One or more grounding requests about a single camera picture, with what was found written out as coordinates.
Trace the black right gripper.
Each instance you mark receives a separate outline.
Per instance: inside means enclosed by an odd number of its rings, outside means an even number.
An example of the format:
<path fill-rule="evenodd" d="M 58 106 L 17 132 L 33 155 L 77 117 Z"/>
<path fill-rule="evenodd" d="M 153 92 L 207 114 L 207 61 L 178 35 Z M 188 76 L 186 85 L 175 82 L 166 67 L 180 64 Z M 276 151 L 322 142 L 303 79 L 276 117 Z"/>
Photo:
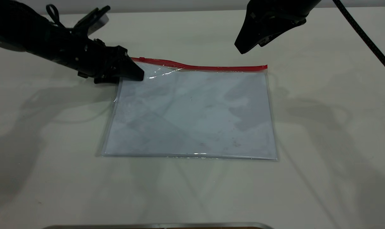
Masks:
<path fill-rule="evenodd" d="M 306 23 L 320 0 L 251 0 L 234 43 L 241 54 L 264 47 L 283 33 Z"/>

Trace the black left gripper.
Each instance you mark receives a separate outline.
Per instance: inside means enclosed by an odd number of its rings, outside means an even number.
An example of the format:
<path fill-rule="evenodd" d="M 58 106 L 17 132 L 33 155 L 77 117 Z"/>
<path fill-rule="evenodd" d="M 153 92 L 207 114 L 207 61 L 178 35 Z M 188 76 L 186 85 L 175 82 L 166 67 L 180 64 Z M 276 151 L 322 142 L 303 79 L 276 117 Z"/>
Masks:
<path fill-rule="evenodd" d="M 118 84 L 120 77 L 143 81 L 144 71 L 128 55 L 128 50 L 109 47 L 99 39 L 73 35 L 67 30 L 57 33 L 57 63 L 94 78 L 94 84 Z"/>

